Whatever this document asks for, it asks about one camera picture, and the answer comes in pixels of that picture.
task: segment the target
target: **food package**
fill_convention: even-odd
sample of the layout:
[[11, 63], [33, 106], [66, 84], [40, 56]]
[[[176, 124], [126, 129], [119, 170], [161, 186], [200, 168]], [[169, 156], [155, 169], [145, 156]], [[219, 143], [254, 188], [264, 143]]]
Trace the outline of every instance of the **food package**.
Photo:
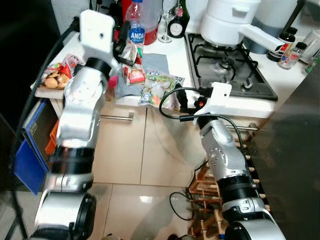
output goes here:
[[[152, 105], [159, 107], [164, 95], [175, 89], [177, 84], [182, 86], [184, 78], [166, 74], [164, 72], [148, 69], [140, 105]], [[179, 108], [179, 102], [175, 94], [170, 95], [162, 105], [163, 108], [176, 110]]]
[[49, 65], [42, 75], [42, 87], [49, 89], [63, 89], [73, 73], [77, 64], [83, 64], [76, 56], [68, 54], [63, 62]]
[[137, 46], [127, 44], [121, 55], [122, 58], [133, 62], [133, 66], [122, 64], [122, 76], [127, 86], [144, 84], [146, 74], [142, 67], [142, 59], [138, 53]]
[[146, 80], [145, 71], [140, 64], [135, 63], [133, 66], [123, 65], [122, 74], [127, 86], [144, 84]]

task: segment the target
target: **bottle label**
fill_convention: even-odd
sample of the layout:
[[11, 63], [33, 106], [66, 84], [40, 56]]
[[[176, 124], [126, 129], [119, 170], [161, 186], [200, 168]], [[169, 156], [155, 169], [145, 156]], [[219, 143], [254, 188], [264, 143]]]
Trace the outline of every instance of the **bottle label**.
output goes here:
[[142, 44], [145, 39], [145, 32], [142, 27], [132, 28], [129, 32], [129, 38], [134, 44]]
[[172, 23], [170, 26], [170, 32], [173, 36], [179, 36], [183, 31], [183, 27], [179, 23]]
[[177, 17], [181, 17], [185, 13], [184, 9], [182, 7], [177, 7], [175, 9], [175, 15]]

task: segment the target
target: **orange object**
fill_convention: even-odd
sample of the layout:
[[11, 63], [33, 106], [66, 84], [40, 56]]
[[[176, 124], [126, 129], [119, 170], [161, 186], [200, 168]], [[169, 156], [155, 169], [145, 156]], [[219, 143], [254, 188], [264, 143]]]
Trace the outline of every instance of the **orange object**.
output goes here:
[[54, 142], [54, 144], [56, 144], [58, 126], [59, 126], [59, 119], [56, 121], [54, 127], [52, 128], [52, 130], [50, 132], [50, 138]]
[[56, 150], [56, 143], [54, 141], [52, 141], [52, 139], [49, 140], [48, 145], [45, 147], [44, 151], [45, 153], [49, 156], [54, 154], [55, 150]]
[[58, 131], [58, 126], [59, 126], [59, 119], [56, 121], [53, 129], [50, 132], [50, 140], [45, 147], [44, 151], [47, 155], [52, 155], [54, 154], [57, 144], [56, 144], [56, 138], [57, 138], [57, 131]]

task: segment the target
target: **cabinet door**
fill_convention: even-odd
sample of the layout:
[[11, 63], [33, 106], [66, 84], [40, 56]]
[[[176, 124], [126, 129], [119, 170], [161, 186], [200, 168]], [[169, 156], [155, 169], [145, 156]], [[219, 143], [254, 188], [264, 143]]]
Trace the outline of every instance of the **cabinet door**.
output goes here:
[[93, 173], [96, 183], [140, 184], [146, 125], [146, 108], [107, 103], [102, 115], [128, 117], [100, 120], [100, 131], [94, 154]]
[[179, 122], [149, 107], [141, 171], [142, 185], [187, 187], [194, 169], [206, 156], [200, 129], [192, 122]]

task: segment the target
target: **blue folder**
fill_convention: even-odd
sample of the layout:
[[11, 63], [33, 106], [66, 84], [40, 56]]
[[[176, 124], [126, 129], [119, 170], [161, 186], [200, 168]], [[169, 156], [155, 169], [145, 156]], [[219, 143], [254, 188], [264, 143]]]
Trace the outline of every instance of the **blue folder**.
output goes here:
[[49, 171], [49, 165], [45, 148], [57, 120], [57, 114], [48, 99], [41, 99], [23, 125], [23, 135], [46, 172]]
[[24, 140], [16, 152], [15, 173], [21, 182], [37, 196], [45, 179], [46, 171], [39, 163], [34, 151]]

